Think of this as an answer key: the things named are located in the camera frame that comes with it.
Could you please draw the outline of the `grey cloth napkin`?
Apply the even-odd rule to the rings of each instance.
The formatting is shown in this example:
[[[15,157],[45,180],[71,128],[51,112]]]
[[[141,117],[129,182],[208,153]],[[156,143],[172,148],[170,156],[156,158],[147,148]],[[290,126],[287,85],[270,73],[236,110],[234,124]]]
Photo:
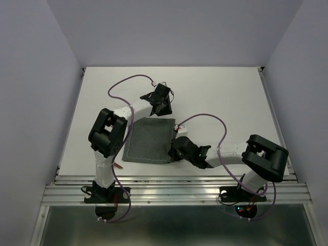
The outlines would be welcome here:
[[[175,119],[142,118],[133,124],[125,143],[122,160],[126,162],[167,164],[174,136]]]

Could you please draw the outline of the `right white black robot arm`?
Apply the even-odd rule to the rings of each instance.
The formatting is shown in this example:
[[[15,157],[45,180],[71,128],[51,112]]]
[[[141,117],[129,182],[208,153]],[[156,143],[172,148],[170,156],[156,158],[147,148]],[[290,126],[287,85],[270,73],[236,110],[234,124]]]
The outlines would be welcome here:
[[[185,160],[200,169],[222,166],[238,183],[236,194],[242,200],[264,195],[267,188],[261,193],[258,190],[268,182],[282,182],[289,156],[287,149],[256,134],[251,135],[246,143],[229,147],[197,146],[188,137],[180,136],[172,141],[168,154],[173,162]],[[251,170],[238,179],[228,165],[241,164]]]

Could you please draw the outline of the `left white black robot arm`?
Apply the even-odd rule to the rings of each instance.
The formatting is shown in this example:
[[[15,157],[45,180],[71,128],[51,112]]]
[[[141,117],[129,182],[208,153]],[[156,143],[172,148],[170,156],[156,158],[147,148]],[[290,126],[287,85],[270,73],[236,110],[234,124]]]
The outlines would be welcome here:
[[[171,89],[160,83],[153,92],[141,96],[132,104],[128,103],[126,107],[114,111],[104,108],[99,112],[88,136],[95,155],[96,173],[92,186],[85,190],[89,196],[86,202],[114,202],[118,194],[113,174],[114,160],[124,145],[124,138],[139,119],[172,114],[170,93]]]

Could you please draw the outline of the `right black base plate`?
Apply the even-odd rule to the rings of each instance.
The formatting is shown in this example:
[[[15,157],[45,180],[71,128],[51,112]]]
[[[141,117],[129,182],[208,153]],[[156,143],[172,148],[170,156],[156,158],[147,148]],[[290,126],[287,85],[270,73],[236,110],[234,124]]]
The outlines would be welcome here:
[[[264,191],[267,191],[268,184],[265,181],[265,183],[258,182],[258,183],[250,183],[249,181],[246,182],[246,186],[248,188],[255,188],[256,193],[262,193]],[[219,188],[219,194],[217,196],[217,201],[221,204],[224,204],[226,206],[232,206],[237,203],[241,202],[264,202],[267,198],[264,195],[254,195],[253,193],[249,193],[248,191],[244,190],[241,185],[237,186],[223,186]]]

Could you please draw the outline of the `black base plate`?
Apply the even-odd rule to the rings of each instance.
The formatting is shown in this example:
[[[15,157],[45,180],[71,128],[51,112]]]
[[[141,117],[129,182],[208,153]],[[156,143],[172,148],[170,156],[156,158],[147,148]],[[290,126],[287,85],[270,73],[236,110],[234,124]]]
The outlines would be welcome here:
[[[248,188],[255,188],[256,193],[262,193],[264,191],[267,191],[268,184],[265,181],[265,183],[258,182],[258,183],[250,183],[249,181],[246,182],[246,186]],[[224,204],[226,206],[232,206],[237,203],[241,202],[264,202],[267,198],[264,195],[254,195],[253,193],[249,193],[248,191],[244,190],[241,185],[237,186],[223,186],[219,188],[219,194],[217,196],[217,201],[221,204]]]
[[[84,194],[84,203],[86,204],[128,204],[129,199],[126,193],[120,187],[113,187],[109,192],[100,194],[93,187],[82,186],[81,191]]]

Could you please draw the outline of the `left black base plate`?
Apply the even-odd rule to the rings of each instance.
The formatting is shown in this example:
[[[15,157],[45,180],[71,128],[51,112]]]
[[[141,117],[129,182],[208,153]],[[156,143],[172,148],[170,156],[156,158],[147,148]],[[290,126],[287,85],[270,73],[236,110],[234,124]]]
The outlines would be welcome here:
[[[126,193],[120,187],[113,187],[109,192],[100,194],[93,187],[82,186],[81,191],[84,194],[84,203],[86,204],[128,204],[129,199]]]

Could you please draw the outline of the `aluminium right side rail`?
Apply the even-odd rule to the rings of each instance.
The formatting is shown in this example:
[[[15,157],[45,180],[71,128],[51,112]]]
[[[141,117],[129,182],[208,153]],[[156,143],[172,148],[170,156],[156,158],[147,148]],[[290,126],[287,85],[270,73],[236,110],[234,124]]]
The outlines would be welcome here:
[[[278,139],[279,139],[279,143],[282,147],[287,149],[287,146],[286,146],[286,143],[285,143],[285,140],[284,140],[284,137],[283,137],[283,133],[282,133],[282,130],[281,130],[278,118],[277,118],[277,114],[275,112],[273,102],[272,102],[272,99],[271,99],[271,96],[270,96],[270,93],[269,93],[269,90],[268,90],[268,87],[267,87],[267,84],[266,84],[266,81],[265,81],[264,71],[263,71],[264,67],[257,67],[257,70],[258,70],[258,73],[259,73],[259,77],[260,77],[260,80],[261,80],[261,83],[262,83],[262,86],[263,86],[263,89],[264,89],[264,93],[265,93],[269,108],[270,108],[271,116],[272,116],[272,119],[273,119],[273,122],[274,122],[274,125],[275,125],[275,129],[276,129],[276,133],[277,133],[277,136],[278,136]],[[288,172],[289,172],[289,177],[287,178],[287,180],[293,181],[293,182],[298,182],[298,178],[296,176],[296,173],[295,173],[294,167],[292,165],[292,161],[290,159],[290,156],[288,157],[286,167],[287,167]]]

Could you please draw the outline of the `aluminium rail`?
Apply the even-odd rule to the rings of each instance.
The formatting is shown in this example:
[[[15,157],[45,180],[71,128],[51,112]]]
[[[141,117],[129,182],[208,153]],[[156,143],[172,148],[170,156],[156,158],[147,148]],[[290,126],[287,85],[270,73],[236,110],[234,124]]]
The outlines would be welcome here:
[[[284,137],[283,137],[283,133],[282,133],[282,130],[281,130],[278,118],[277,118],[277,114],[275,112],[273,102],[272,102],[272,99],[271,99],[271,96],[270,96],[270,93],[269,93],[269,90],[268,90],[268,87],[267,87],[267,84],[266,84],[266,81],[265,81],[264,71],[263,71],[264,67],[257,67],[257,70],[258,70],[258,73],[259,73],[259,77],[260,77],[260,80],[261,80],[261,83],[262,83],[262,86],[263,86],[263,89],[264,89],[264,93],[265,93],[269,108],[270,108],[271,116],[272,116],[272,119],[273,119],[273,122],[274,122],[274,125],[275,125],[275,129],[276,129],[276,133],[277,133],[277,136],[278,136],[278,139],[279,139],[279,143],[282,147],[287,149],[287,146],[286,146],[286,143],[285,143],[285,140],[284,140]],[[296,173],[295,173],[294,167],[292,165],[292,161],[290,159],[290,156],[288,157],[286,167],[287,167],[288,172],[289,172],[289,177],[287,178],[287,180],[293,181],[293,182],[298,182],[298,178],[296,176]]]
[[[221,187],[235,186],[231,178],[225,176],[205,177],[121,177],[120,182],[131,189],[131,201],[134,206],[183,206],[183,205],[218,205]],[[44,189],[41,204],[43,206],[83,206],[83,186],[90,186],[91,178],[83,176],[80,180],[59,177]],[[287,180],[276,185],[269,185],[266,193],[270,204],[311,204],[312,198],[308,187],[298,183],[291,175]]]

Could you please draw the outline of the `aluminium front rail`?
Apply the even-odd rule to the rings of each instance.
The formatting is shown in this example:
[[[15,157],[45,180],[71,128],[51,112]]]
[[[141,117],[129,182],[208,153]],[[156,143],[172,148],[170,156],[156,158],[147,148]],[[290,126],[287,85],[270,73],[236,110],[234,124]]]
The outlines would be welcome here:
[[[131,201],[134,206],[183,206],[183,205],[218,205],[221,187],[235,186],[231,178],[225,176],[205,177],[121,177],[120,182],[131,189]],[[44,189],[41,204],[43,206],[83,206],[83,186],[90,186],[91,178],[83,176],[80,180],[59,177]],[[287,180],[276,185],[269,185],[266,193],[270,204],[311,204],[312,198],[308,187],[298,183],[291,175]]]

